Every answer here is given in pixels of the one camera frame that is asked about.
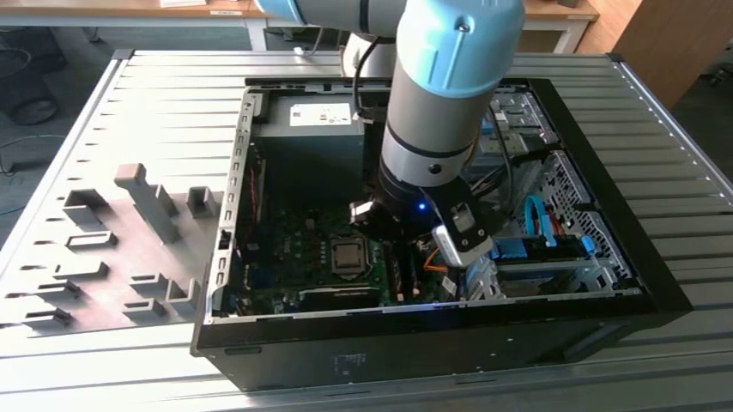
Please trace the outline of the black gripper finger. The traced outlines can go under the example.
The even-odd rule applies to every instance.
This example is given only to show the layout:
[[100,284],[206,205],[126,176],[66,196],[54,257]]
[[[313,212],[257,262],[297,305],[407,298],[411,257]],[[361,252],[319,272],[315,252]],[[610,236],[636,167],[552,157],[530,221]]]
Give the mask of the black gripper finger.
[[367,227],[374,219],[374,202],[357,201],[350,203],[350,226]]

